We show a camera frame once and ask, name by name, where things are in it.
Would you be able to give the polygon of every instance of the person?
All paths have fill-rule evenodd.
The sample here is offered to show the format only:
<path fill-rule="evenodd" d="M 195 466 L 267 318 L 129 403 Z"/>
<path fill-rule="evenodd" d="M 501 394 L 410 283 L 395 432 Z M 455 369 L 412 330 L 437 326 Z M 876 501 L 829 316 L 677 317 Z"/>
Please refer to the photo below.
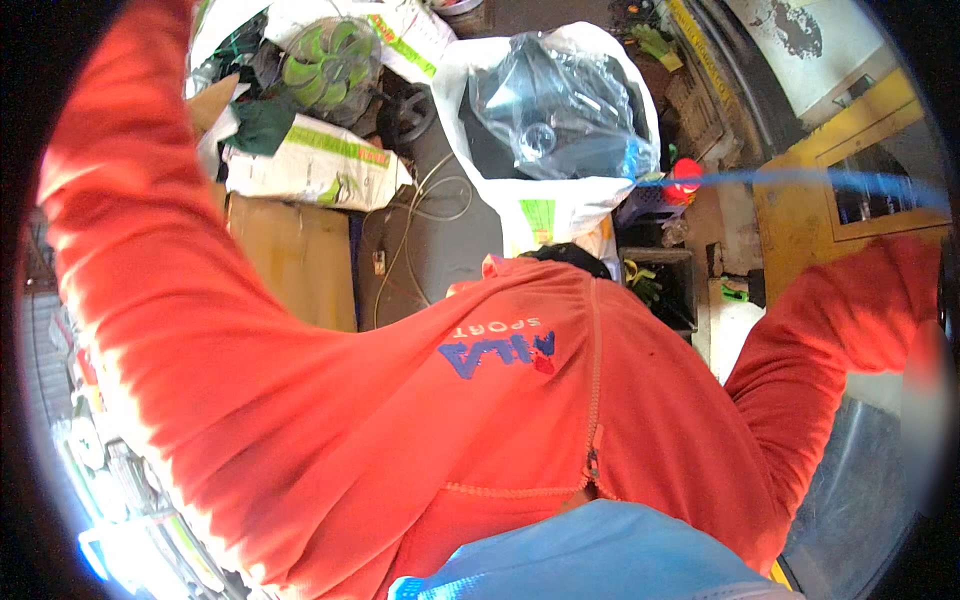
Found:
<path fill-rule="evenodd" d="M 725 387 L 630 292 L 556 260 L 488 257 L 482 281 L 374 331 L 308 327 L 209 205 L 181 97 L 190 20 L 189 0 L 125 9 L 38 202 L 128 442 L 221 564 L 283 598 L 494 580 L 667 597 L 710 557 L 730 568 L 704 586 L 755 584 L 847 372 L 902 369 L 935 314 L 938 253 L 897 237 L 800 276 Z"/>

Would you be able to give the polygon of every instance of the green cloth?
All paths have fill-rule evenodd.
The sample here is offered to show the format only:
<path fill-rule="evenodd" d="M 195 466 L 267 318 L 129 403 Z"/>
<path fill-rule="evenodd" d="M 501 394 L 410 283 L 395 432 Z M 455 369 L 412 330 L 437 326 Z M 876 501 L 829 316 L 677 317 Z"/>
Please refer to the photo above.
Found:
<path fill-rule="evenodd" d="M 295 105 L 288 98 L 234 102 L 233 114 L 240 121 L 237 133 L 224 140 L 241 152 L 273 156 L 294 124 Z"/>

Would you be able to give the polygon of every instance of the peeling paint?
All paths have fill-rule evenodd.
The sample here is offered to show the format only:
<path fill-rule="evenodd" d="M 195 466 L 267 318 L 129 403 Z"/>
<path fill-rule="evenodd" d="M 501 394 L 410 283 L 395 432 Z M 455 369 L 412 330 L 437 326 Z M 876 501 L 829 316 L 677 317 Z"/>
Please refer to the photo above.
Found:
<path fill-rule="evenodd" d="M 801 59 L 815 59 L 824 54 L 820 26 L 804 9 L 791 8 L 783 0 L 771 0 L 777 37 L 786 51 Z"/>
<path fill-rule="evenodd" d="M 801 60 L 818 59 L 824 54 L 820 25 L 806 10 L 791 7 L 789 0 L 770 0 L 770 6 L 757 9 L 754 20 L 747 25 L 776 39 L 789 55 Z"/>

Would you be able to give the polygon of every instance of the sleeve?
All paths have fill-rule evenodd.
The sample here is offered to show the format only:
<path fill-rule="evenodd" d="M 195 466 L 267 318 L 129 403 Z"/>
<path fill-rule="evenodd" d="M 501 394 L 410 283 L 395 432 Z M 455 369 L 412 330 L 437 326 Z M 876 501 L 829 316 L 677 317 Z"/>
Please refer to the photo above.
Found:
<path fill-rule="evenodd" d="M 125 437 L 224 564 L 281 580 L 316 529 L 292 482 L 350 419 L 318 394 L 364 381 L 359 336 L 290 316 L 210 205 L 181 97 L 190 14 L 127 6 L 76 81 L 37 201 Z"/>
<path fill-rule="evenodd" d="M 789 522 L 824 455 L 848 372 L 902 371 L 936 316 L 939 251 L 910 237 L 805 271 L 751 331 L 726 390 Z"/>

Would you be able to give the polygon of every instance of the zipper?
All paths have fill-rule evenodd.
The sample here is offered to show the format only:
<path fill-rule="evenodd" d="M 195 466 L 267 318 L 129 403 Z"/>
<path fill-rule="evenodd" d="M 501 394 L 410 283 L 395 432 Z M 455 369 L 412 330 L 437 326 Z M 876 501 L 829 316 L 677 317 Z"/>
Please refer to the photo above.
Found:
<path fill-rule="evenodd" d="M 590 307 L 593 312 L 593 377 L 590 386 L 590 406 L 587 419 L 587 464 L 584 475 L 587 482 L 600 488 L 600 440 L 603 438 L 603 425 L 600 420 L 600 307 L 597 304 L 597 280 L 590 280 Z"/>

